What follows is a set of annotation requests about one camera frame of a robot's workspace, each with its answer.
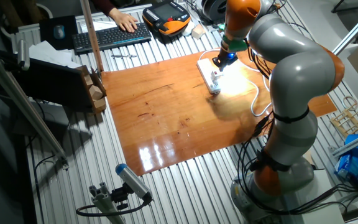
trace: red sleeve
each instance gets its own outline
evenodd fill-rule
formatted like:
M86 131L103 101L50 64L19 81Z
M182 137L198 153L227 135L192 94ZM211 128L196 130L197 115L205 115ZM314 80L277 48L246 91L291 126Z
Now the red sleeve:
M115 8L110 0L92 0L96 9L102 10L102 12L109 16L109 12Z

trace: metal grating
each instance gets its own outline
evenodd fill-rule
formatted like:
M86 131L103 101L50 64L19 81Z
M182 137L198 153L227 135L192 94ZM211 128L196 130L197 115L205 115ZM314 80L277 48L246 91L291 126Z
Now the metal grating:
M123 9L142 21L142 10L147 6ZM280 10L285 21L295 22L305 27L290 2ZM93 14L95 21L111 21L102 13ZM84 23L83 16L76 18L77 25ZM305 30L294 27L302 34L313 38ZM38 24L21 27L19 33L12 36L13 51L16 51L18 40L24 39L29 45L40 42ZM148 63L168 60L219 47L221 34L212 30L200 40L192 37L172 37L167 44L152 39L151 42L135 44L118 49L104 50L101 54L106 71L123 70ZM111 58L112 54L134 54L136 58ZM73 61L88 67L96 68L93 54L73 55ZM344 107L343 97L352 95L348 86L342 82L330 94L339 110ZM320 169L326 169L331 184L340 180L333 174L336 160L330 155L329 147L340 147L344 138L331 125L329 119L339 112L318 118L319 131L317 140L311 148L314 163ZM264 138L252 140L252 150L247 153L248 159L255 157L256 150L264 145ZM70 119L69 130L63 141L67 151L68 170L63 170L58 161L41 164L37 169L40 186L40 204L45 223L109 223L107 218L79 217L75 209L91 204L88 192L90 185L107 183L110 190L121 187L122 180L115 174L117 164L125 162L121 145L114 126L109 108L101 114L87 116L83 113L74 114ZM181 162L141 178L150 187L155 202L142 210L124 215L127 223L243 223L239 211L230 198L229 186L236 175L237 153L240 145L227 147L212 153ZM33 167L43 158L51 156L42 140L36 139L27 148L29 166ZM35 208L38 223L42 223L41 209L35 189L34 173L30 169ZM130 208L138 207L140 201L136 196L129 198Z

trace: person's hand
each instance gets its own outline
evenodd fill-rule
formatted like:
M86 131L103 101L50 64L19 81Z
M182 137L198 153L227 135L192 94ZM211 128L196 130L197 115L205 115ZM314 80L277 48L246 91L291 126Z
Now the person's hand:
M137 29L137 19L133 18L131 15L118 11L116 8L110 11L109 16L114 19L117 26L124 31L127 30L128 32L135 32Z

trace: cable bundle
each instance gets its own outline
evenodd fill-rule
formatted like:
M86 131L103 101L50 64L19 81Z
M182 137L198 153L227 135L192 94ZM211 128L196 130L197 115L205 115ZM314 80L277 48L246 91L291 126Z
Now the cable bundle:
M270 126L270 131L268 133L268 139L270 137L270 133L271 133L271 129L273 126L273 122L274 122L274 118L269 120L270 115L272 115L272 113L270 113L268 116L264 117L256 126L255 131L253 133L253 135L248 139L248 141L246 141L245 143L243 143L240 153L239 153L239 161L237 163L237 175L240 176L240 174L243 174L243 178L242 180L240 180L240 186L241 189L243 190L243 192L247 195L248 198L250 198L252 200L252 202L258 206L260 209L265 210L266 212L275 214L275 215L300 215L303 213L307 213L310 212L314 209L323 207L323 206L327 206L330 204L340 204L345 208L345 212L347 212L347 206L345 206L342 202L327 202L327 203L320 203L323 200L327 199L328 197L330 197L332 194L334 194L335 192L358 192L358 189L353 187L353 186L349 186L346 184L338 184L336 186L334 186L333 188L327 190L326 192L324 192L323 194L321 194L319 197L316 197L315 199L297 207L291 210L277 210L275 208L269 207L268 205L262 203L260 200L258 200L255 195L250 191L250 189L248 188L247 184L246 184L246 177L248 174L248 171L250 170L250 164L253 163L255 159L251 159L248 163L244 163L244 159L246 156L246 152L247 152L247 148L250 144L250 140L252 137L257 137L265 128L267 128L270 124L272 124Z

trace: desk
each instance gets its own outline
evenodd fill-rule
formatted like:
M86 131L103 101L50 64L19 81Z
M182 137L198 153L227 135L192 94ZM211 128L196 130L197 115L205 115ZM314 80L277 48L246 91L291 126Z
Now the desk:
M139 21L147 6L128 7L122 11L130 13ZM288 1L280 10L285 21L296 22L305 26L299 15L293 10ZM103 13L92 15L95 21L110 21ZM84 24L83 16L76 17L78 30ZM308 36L302 28L295 29ZM27 41L28 45L40 42L38 24L20 27L19 32L12 37L12 49L16 51L19 39ZM102 51L102 61L105 71L121 71L127 68L139 67L149 63L170 60L185 55L195 54L204 50L219 47L221 35L217 31L207 32L200 40L191 37L172 38L166 44L152 39L151 42L135 44L128 47ZM112 54L136 54L137 58L111 58ZM93 54L74 55L74 62L96 68ZM341 99L351 95L349 87L341 83L331 92L333 103L343 110ZM326 169L332 183L340 180L334 175L334 165L337 161L329 153L329 146L343 145L342 136L331 125L329 119L339 115L338 112L318 118L317 139L310 149L311 157L316 167ZM120 187L122 180L114 173L115 167L127 162L117 135L116 123L112 118L110 108L96 116L76 113L70 120L70 131L63 140L63 148L67 151L68 170L53 168L53 163L42 163L37 169L37 176L42 186L40 188L42 208L45 222L55 223L99 223L97 218L79 217L74 209L91 204L88 187L105 181L109 189ZM85 138L82 133L89 133ZM35 164L51 156L52 152L40 141L33 141ZM246 162L255 157L255 151L264 145L263 138L252 140L251 148L246 156ZM237 175L237 154L240 145L222 148L203 156L189 159L164 169L142 176L142 180L150 187L155 197L151 206L142 211L124 215L128 224L131 223L243 223L241 214L235 209L230 198L229 187ZM27 149L29 167L33 167L30 149ZM34 175L30 169L32 187L35 188ZM41 223L37 194L33 192L37 212L37 221ZM139 206L137 196L129 196L131 208Z
M212 61L217 54L204 57ZM259 113L270 103L261 74L237 61L225 68L220 94L211 95L196 66L200 55L103 73L124 156L137 175L246 141L263 118L250 112L256 89L246 80L260 90ZM254 66L247 52L239 58ZM316 116L336 111L327 95L312 99L310 108Z

